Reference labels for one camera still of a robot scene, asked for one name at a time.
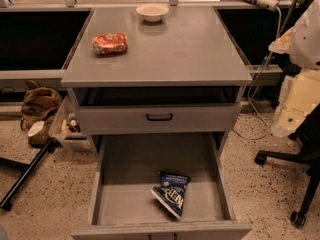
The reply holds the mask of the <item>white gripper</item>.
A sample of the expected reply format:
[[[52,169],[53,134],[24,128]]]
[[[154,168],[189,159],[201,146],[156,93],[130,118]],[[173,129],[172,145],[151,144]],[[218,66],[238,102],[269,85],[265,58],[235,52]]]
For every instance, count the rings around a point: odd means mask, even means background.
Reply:
[[[277,54],[289,54],[293,28],[273,41],[268,49]],[[320,104],[320,72],[303,70],[282,82],[279,105],[276,108],[271,133],[287,137],[294,133],[306,117]]]

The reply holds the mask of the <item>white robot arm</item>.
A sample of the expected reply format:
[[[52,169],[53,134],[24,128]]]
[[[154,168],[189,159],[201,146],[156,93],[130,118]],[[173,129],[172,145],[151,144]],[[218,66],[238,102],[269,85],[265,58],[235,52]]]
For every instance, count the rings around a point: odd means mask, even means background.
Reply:
[[[273,135],[286,137],[320,104],[320,0],[313,0],[269,50],[288,54],[290,62],[301,68],[295,77],[284,78],[271,127]]]

